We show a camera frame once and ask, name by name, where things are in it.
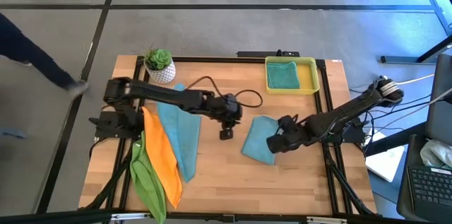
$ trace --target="keyboard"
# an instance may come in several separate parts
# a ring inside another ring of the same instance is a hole
[[[415,214],[443,223],[452,219],[452,172],[425,166],[408,167]]]

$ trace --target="teal towel in tray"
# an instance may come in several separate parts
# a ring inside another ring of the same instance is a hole
[[[268,87],[272,89],[299,89],[297,65],[291,61],[286,64],[267,64]]]

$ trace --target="white cable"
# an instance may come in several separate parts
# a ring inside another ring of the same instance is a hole
[[[398,86],[401,86],[401,85],[404,85],[404,84],[409,84],[409,83],[418,82],[418,81],[421,81],[422,79],[426,79],[426,78],[432,77],[432,76],[434,76],[434,75],[435,75],[435,74],[430,74],[430,75],[428,75],[428,76],[423,76],[423,77],[421,77],[421,78],[416,78],[416,79],[409,80],[409,81],[405,81],[405,82],[395,82],[395,84],[398,85]]]
[[[396,84],[397,86],[402,86],[402,85],[404,85],[404,84],[409,84],[409,83],[414,83],[414,82],[421,81],[421,80],[423,80],[423,79],[432,77],[432,76],[434,76],[434,75],[435,75],[435,74],[430,74],[430,75],[428,75],[428,76],[423,76],[423,77],[421,77],[421,78],[416,78],[416,79],[412,79],[412,80],[409,80],[409,81],[395,82],[395,84]],[[369,87],[369,84],[362,85],[362,86],[357,86],[357,87],[353,87],[353,88],[351,88],[351,89],[352,89],[352,90],[356,90],[356,89],[363,88],[363,87]]]
[[[419,110],[421,110],[421,109],[423,109],[423,108],[426,108],[426,107],[430,106],[431,104],[435,103],[436,101],[442,99],[442,97],[448,95],[450,92],[452,92],[452,88],[448,89],[445,93],[441,94],[440,96],[438,96],[438,97],[435,98],[434,100],[428,102],[427,104],[422,105],[421,107],[419,107],[419,108],[416,109],[415,111],[410,112],[410,113],[408,113],[408,114],[406,114],[406,115],[404,115],[404,116],[402,116],[402,117],[399,117],[399,118],[393,120],[392,122],[390,122],[390,123],[388,123],[386,126],[384,126],[382,129],[378,130],[375,134],[377,134],[377,133],[379,133],[380,131],[384,130],[387,126],[393,124],[394,122],[396,122],[396,121],[398,121],[398,120],[400,120],[400,119],[402,119],[402,118],[405,118],[405,117],[407,117],[407,116],[409,116],[409,115],[411,115],[411,114],[414,114],[414,113],[416,113],[417,111],[419,111]]]

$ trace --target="yellow tray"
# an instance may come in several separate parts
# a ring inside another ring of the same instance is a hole
[[[297,64],[299,89],[272,89],[268,87],[267,63],[286,64],[289,62]],[[319,90],[319,77],[317,76],[317,65],[314,58],[309,57],[266,57],[266,86],[267,93],[271,94],[313,94]]]

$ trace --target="white cloth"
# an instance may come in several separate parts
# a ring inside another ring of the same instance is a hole
[[[427,167],[452,169],[452,146],[446,143],[430,140],[422,147],[420,155]]]

